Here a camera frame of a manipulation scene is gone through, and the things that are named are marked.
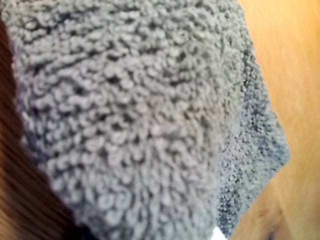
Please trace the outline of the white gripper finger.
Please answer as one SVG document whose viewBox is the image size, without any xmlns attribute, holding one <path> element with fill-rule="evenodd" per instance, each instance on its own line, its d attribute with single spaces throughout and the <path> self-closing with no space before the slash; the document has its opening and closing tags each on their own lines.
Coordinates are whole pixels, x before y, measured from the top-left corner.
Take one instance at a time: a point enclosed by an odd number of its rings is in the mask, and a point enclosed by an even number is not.
<svg viewBox="0 0 320 240">
<path fill-rule="evenodd" d="M 227 240 L 220 228 L 216 226 L 212 233 L 212 240 Z"/>
</svg>

